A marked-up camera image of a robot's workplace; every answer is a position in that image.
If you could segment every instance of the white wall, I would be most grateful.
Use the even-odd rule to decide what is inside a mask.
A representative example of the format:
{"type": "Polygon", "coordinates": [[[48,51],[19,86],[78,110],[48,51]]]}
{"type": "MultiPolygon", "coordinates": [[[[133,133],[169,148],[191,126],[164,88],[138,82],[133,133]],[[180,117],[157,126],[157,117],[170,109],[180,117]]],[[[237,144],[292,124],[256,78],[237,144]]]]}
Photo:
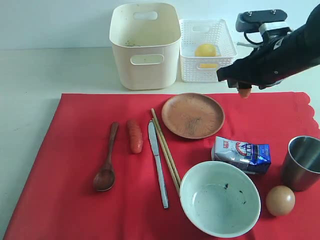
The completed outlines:
{"type": "Polygon", "coordinates": [[[110,46],[112,11],[125,3],[166,2],[180,19],[221,18],[235,42],[238,13],[282,9],[292,28],[303,25],[319,0],[0,0],[0,49],[110,46]]]}

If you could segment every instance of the table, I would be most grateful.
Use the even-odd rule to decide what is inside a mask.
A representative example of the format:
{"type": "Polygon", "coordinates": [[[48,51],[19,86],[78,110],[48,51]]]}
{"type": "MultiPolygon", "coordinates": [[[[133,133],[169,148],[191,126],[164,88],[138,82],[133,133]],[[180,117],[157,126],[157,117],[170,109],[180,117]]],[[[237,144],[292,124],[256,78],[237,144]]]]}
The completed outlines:
{"type": "MultiPolygon", "coordinates": [[[[238,58],[251,48],[237,46],[238,58]]],[[[286,79],[263,92],[306,92],[320,122],[320,67],[286,79]]],[[[226,83],[185,83],[131,91],[118,77],[112,49],[63,48],[0,51],[0,238],[3,237],[61,93],[180,94],[233,93],[226,83]]],[[[262,92],[254,87],[253,92],[262,92]]]]}

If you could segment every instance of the sausage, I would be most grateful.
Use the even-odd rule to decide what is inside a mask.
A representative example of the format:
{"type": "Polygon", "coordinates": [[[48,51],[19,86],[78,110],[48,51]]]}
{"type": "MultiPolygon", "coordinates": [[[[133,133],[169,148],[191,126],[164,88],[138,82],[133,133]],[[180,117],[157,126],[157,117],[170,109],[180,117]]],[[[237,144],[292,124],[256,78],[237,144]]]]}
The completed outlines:
{"type": "Polygon", "coordinates": [[[141,153],[144,140],[142,138],[142,132],[139,124],[136,120],[130,119],[126,122],[126,126],[129,132],[131,151],[134,154],[141,153]]]}

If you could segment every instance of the spoon handle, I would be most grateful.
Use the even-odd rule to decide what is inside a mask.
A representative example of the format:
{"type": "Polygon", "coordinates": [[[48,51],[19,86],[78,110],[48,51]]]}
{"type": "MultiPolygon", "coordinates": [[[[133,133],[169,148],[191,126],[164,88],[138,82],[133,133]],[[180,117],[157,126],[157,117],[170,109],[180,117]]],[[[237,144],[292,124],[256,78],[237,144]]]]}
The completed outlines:
{"type": "Polygon", "coordinates": [[[109,147],[108,147],[108,156],[106,157],[105,165],[111,165],[111,154],[112,154],[112,150],[114,148],[114,143],[115,143],[115,138],[116,138],[118,127],[119,127],[118,122],[113,122],[111,125],[110,137],[109,137],[109,147]]]}

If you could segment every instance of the chopsticks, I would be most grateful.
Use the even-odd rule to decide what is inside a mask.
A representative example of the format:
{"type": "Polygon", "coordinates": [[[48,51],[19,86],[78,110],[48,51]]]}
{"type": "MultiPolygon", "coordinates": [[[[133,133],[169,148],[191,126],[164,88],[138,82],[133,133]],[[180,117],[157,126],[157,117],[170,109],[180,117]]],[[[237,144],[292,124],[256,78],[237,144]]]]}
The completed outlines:
{"type": "Polygon", "coordinates": [[[151,113],[152,113],[152,116],[153,116],[152,121],[153,121],[153,124],[155,126],[155,132],[156,132],[156,135],[158,136],[158,139],[159,139],[162,151],[163,151],[163,155],[164,155],[166,164],[168,165],[168,168],[169,168],[169,171],[170,171],[170,174],[171,174],[175,189],[176,189],[178,195],[180,195],[181,180],[180,180],[180,177],[179,177],[175,162],[174,162],[174,160],[172,158],[172,155],[170,153],[170,150],[169,150],[168,144],[166,142],[165,136],[164,136],[164,134],[163,134],[163,132],[161,130],[161,127],[159,125],[159,121],[158,121],[156,112],[155,112],[155,110],[153,108],[151,109],[151,113]]]}

